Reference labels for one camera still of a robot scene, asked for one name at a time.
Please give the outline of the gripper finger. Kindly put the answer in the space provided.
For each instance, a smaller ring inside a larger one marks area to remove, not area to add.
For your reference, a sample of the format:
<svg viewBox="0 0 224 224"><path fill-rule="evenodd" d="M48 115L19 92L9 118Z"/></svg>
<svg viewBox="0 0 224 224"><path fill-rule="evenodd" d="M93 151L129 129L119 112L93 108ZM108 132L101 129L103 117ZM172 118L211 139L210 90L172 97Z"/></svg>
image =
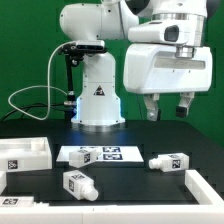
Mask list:
<svg viewBox="0 0 224 224"><path fill-rule="evenodd" d="M190 106L194 100L194 92L185 92L180 94L180 102L176 106L176 116L184 118L188 116Z"/></svg>
<svg viewBox="0 0 224 224"><path fill-rule="evenodd" d="M159 94L145 94L144 103L147 109L147 119L157 121L159 117Z"/></svg>

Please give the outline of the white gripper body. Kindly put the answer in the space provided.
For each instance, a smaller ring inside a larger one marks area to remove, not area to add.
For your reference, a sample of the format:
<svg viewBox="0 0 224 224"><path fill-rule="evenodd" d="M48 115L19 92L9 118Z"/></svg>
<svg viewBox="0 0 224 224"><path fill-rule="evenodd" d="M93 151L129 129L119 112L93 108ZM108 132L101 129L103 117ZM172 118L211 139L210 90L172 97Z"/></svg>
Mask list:
<svg viewBox="0 0 224 224"><path fill-rule="evenodd" d="M132 44L124 63L123 83L137 94L207 91L212 80L212 55L197 48L193 58L178 58L176 47Z"/></svg>

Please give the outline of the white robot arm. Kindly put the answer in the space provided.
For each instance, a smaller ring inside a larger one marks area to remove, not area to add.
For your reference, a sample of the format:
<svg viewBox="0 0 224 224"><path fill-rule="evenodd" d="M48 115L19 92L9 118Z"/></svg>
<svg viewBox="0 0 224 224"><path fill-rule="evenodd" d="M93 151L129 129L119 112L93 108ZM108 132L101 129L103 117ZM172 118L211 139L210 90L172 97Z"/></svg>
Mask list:
<svg viewBox="0 0 224 224"><path fill-rule="evenodd" d="M147 118L159 119L159 96L178 93L176 115L185 117L197 92L210 88L212 55L203 45L206 22L221 0L101 0L76 3L60 13L60 27L71 39L62 51L66 66L83 66L83 90L72 97L72 122L109 128L125 122L115 93L114 57L107 40L129 40L123 84L144 96Z"/></svg>

